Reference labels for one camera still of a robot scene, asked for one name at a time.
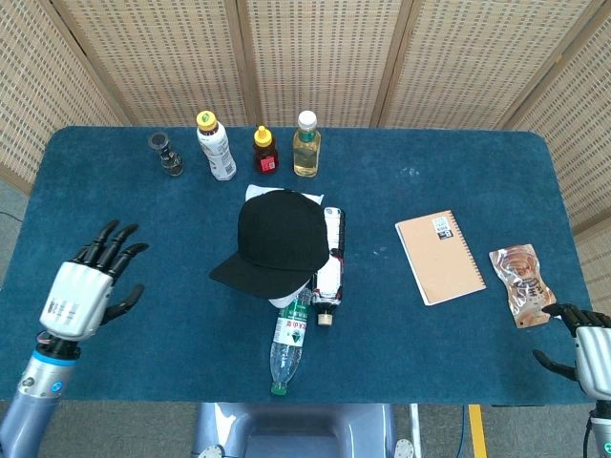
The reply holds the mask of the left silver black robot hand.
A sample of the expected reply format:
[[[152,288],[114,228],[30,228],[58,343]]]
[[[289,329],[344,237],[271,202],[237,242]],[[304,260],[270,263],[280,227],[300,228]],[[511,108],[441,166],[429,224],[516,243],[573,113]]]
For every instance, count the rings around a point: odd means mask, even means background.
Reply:
[[[106,223],[89,244],[61,264],[40,315],[44,330],[37,336],[39,343],[87,340],[100,326],[126,314],[138,302],[144,291],[141,284],[123,301],[108,304],[131,260],[148,248],[146,243],[123,248],[138,225],[131,223],[120,230],[117,226],[116,219]]]

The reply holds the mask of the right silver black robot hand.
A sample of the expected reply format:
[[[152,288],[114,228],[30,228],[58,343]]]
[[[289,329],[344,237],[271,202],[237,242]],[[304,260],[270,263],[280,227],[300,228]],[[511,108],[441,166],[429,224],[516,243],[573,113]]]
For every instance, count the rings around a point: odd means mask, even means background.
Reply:
[[[610,317],[570,303],[546,305],[542,311],[560,317],[573,338],[575,366],[553,362],[539,349],[536,360],[548,371],[577,382],[595,401],[610,401]]]

